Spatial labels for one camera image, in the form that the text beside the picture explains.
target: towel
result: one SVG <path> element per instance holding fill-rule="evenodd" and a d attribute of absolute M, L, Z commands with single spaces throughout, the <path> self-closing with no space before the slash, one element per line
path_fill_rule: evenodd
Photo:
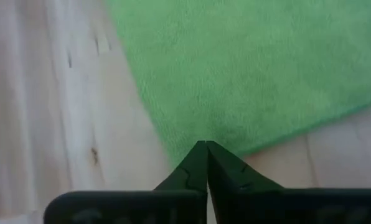
<path fill-rule="evenodd" d="M 371 0 L 105 0 L 178 164 L 238 156 L 371 105 Z"/>

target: light wood surface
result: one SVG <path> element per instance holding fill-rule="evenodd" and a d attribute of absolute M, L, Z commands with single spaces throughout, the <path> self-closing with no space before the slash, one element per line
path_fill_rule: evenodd
<path fill-rule="evenodd" d="M 285 187 L 371 187 L 371 108 L 245 160 Z M 100 0 L 0 0 L 0 224 L 152 189 L 166 161 Z"/>

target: green microfiber towel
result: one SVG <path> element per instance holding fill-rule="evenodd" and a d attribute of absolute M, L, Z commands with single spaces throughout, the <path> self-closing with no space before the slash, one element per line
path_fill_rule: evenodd
<path fill-rule="evenodd" d="M 371 104 L 371 0 L 106 0 L 176 165 L 241 156 Z"/>

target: wooden floor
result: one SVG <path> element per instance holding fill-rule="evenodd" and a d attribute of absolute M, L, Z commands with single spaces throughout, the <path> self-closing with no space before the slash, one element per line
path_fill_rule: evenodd
<path fill-rule="evenodd" d="M 0 0 L 0 224 L 69 190 L 151 189 L 161 148 L 100 0 Z M 286 187 L 371 187 L 371 108 L 245 160 Z"/>

